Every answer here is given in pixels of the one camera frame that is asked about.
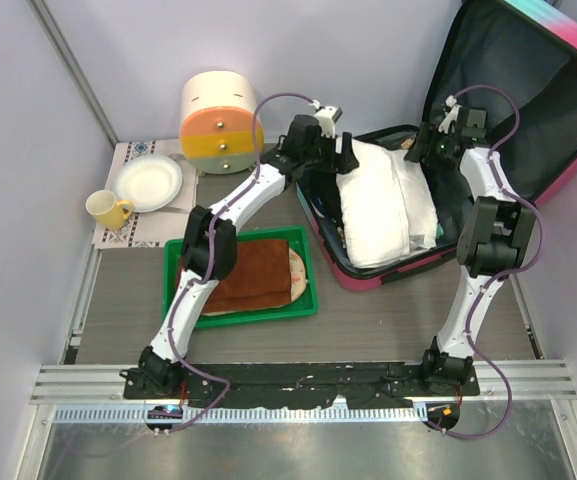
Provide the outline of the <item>white towel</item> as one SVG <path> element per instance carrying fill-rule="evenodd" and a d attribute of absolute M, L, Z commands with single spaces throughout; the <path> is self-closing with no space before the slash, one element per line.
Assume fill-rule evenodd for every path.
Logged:
<path fill-rule="evenodd" d="M 439 221 L 421 165 L 406 151 L 354 140 L 359 166 L 336 176 L 350 264 L 384 267 L 436 247 Z"/>

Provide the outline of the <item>pink and teal children's suitcase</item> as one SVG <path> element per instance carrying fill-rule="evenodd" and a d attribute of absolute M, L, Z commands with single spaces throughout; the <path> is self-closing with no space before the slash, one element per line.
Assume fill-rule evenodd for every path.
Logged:
<path fill-rule="evenodd" d="M 444 44 L 419 126 L 397 125 L 365 133 L 365 143 L 399 150 L 425 122 L 441 121 L 445 100 L 487 112 L 488 146 L 519 201 L 546 203 L 577 173 L 577 23 L 542 1 L 467 1 Z M 456 257 L 457 241 L 474 200 L 455 168 L 428 167 L 439 221 L 436 247 L 390 265 L 358 269 L 344 240 L 339 191 L 327 173 L 306 174 L 298 198 L 309 217 L 337 281 L 366 291 L 420 273 Z M 312 197 L 325 204 L 320 218 Z"/>

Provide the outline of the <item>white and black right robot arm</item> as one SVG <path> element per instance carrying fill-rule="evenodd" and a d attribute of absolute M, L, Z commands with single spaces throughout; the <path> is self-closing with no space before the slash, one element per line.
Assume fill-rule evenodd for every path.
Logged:
<path fill-rule="evenodd" d="M 522 266 L 536 215 L 519 201 L 488 146 L 487 112 L 457 103 L 445 117 L 425 122 L 406 158 L 428 167 L 458 170 L 474 203 L 456 247 L 460 281 L 448 318 L 424 352 L 419 380 L 440 395 L 464 386 L 473 373 L 478 333 L 494 296 L 510 270 Z"/>

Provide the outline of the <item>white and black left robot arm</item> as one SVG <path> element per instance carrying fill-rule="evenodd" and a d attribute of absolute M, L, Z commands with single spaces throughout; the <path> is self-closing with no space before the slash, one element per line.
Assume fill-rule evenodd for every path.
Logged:
<path fill-rule="evenodd" d="M 190 336 L 209 296 L 234 269 L 237 236 L 247 221 L 267 202 L 282 194 L 307 169 L 348 174 L 359 167 L 353 136 L 324 134 L 323 122 L 297 115 L 288 133 L 258 157 L 254 172 L 223 200 L 190 213 L 183 237 L 178 289 L 163 325 L 142 351 L 134 380 L 128 386 L 161 399 L 173 397 L 187 371 L 185 362 Z"/>

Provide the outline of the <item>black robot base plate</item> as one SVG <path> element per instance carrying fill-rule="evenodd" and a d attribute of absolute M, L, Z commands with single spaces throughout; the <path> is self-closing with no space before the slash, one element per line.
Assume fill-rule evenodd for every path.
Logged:
<path fill-rule="evenodd" d="M 374 409 L 407 406 L 412 397 L 480 394 L 474 371 L 461 387 L 432 384 L 421 380 L 418 365 L 404 362 L 199 364 L 197 368 L 230 382 L 218 406 L 231 409 L 326 409 L 337 397 L 351 409 Z M 128 400 L 184 399 L 191 407 L 203 408 L 223 391 L 222 383 L 181 367 L 173 370 L 173 380 L 164 387 L 136 367 L 122 370 L 120 377 Z"/>

